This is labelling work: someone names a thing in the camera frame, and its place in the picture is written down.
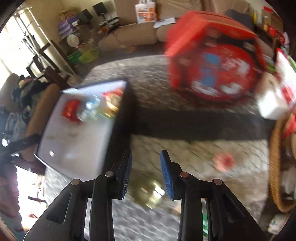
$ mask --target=green basket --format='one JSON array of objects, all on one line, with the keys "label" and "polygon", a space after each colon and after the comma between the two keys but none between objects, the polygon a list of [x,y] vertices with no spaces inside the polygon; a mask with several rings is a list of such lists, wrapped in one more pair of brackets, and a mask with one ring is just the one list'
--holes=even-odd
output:
[{"label": "green basket", "polygon": [[82,62],[79,60],[79,58],[82,56],[82,54],[77,51],[73,54],[70,54],[68,56],[69,61],[71,61],[73,64],[81,64]]},{"label": "green basket", "polygon": [[85,52],[82,56],[79,57],[79,60],[84,63],[90,63],[94,60],[96,60],[99,57],[99,53],[98,51],[95,50],[88,50],[87,52]]}]

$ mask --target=person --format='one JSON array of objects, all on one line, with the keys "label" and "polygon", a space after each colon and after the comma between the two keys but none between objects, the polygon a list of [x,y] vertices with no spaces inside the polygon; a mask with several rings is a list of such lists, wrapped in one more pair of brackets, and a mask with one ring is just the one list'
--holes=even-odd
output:
[{"label": "person", "polygon": [[26,233],[19,213],[17,169],[12,163],[2,163],[0,169],[0,218],[17,240],[23,241]]}]

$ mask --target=red package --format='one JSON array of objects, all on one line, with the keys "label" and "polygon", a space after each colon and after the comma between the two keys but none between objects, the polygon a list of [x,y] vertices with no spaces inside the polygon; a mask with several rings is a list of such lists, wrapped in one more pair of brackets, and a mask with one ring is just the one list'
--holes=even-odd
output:
[{"label": "red package", "polygon": [[78,119],[78,117],[76,115],[79,105],[80,105],[80,100],[77,100],[77,99],[69,100],[66,103],[66,106],[64,108],[62,115],[70,121],[79,123],[80,120]]},{"label": "red package", "polygon": [[291,114],[282,133],[282,139],[286,139],[296,131],[296,116]]},{"label": "red package", "polygon": [[276,39],[277,39],[282,45],[285,43],[285,37],[284,37],[279,31],[277,31]]},{"label": "red package", "polygon": [[290,86],[285,86],[282,88],[283,95],[287,103],[292,102],[295,99],[295,94]]},{"label": "red package", "polygon": [[270,34],[270,36],[275,37],[276,33],[277,33],[277,30],[274,27],[269,25],[268,26],[268,33]]},{"label": "red package", "polygon": [[118,95],[119,97],[123,96],[123,89],[121,87],[116,88],[113,91],[102,93],[104,97],[108,97],[109,95]]}]

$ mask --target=shopping bag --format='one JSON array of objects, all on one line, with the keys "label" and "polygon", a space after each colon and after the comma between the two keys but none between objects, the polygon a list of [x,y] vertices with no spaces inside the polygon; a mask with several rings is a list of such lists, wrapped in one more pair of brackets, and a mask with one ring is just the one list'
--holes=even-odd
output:
[{"label": "shopping bag", "polygon": [[155,22],[156,21],[156,3],[152,0],[139,0],[139,4],[135,5],[137,22]]}]

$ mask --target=clothing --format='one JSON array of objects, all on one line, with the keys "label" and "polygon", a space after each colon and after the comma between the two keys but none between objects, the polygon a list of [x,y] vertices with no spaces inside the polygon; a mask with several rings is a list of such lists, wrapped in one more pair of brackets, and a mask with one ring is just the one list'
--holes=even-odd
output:
[{"label": "clothing", "polygon": [[48,85],[49,83],[40,82],[31,77],[24,78],[21,75],[20,81],[11,91],[11,98],[22,108],[26,108],[27,106],[32,108],[36,99],[40,97],[39,93],[44,91]]},{"label": "clothing", "polygon": [[48,85],[49,83],[43,83],[30,77],[24,78],[21,75],[20,81],[11,92],[11,97],[23,110],[10,113],[5,107],[4,109],[0,107],[0,128],[2,128],[0,130],[4,133],[3,138],[8,143],[20,140],[25,136],[27,125],[38,100]]}]

